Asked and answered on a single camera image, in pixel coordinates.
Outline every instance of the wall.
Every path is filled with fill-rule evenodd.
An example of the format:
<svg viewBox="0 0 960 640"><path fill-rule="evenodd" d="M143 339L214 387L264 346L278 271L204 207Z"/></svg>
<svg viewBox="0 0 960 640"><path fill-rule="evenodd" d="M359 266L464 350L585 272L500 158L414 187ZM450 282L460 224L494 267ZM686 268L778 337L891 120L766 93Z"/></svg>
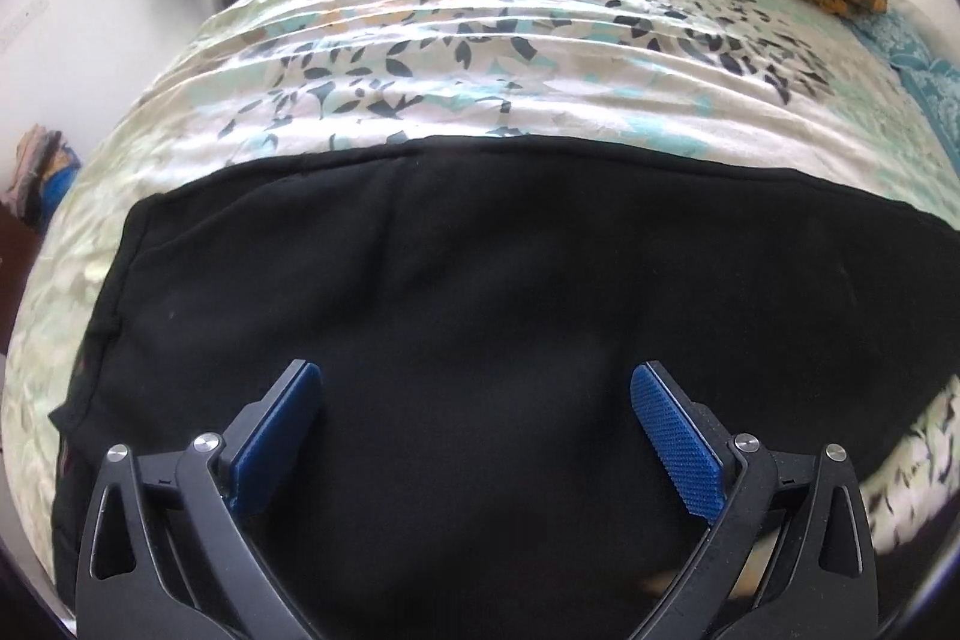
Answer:
<svg viewBox="0 0 960 640"><path fill-rule="evenodd" d="M0 0L0 188L32 125L86 157L216 0Z"/></svg>

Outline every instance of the bedsheet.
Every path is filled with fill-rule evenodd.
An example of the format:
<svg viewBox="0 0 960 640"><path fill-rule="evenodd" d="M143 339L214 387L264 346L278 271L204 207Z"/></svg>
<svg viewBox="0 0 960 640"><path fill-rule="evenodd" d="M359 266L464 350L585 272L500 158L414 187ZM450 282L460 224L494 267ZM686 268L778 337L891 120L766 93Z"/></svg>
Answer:
<svg viewBox="0 0 960 640"><path fill-rule="evenodd" d="M889 66L799 0L243 0L99 146L51 224L11 340L4 458L52 572L66 393L128 209L268 155L432 134L546 134L793 167L960 227L960 181ZM944 378L864 483L877 550L955 492L960 381Z"/></svg>

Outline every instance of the bed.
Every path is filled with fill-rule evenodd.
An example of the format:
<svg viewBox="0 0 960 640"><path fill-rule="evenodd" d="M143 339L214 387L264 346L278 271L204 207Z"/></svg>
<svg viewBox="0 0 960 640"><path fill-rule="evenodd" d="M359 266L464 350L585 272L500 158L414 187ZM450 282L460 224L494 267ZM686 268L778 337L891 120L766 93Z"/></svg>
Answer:
<svg viewBox="0 0 960 640"><path fill-rule="evenodd" d="M102 142L32 271L2 410L32 547L52 574L59 437L47 416L139 199L265 156L538 134L789 167L960 228L949 156L881 56L802 0L239 2ZM879 552L957 490L960 379L943 383L862 485Z"/></svg>

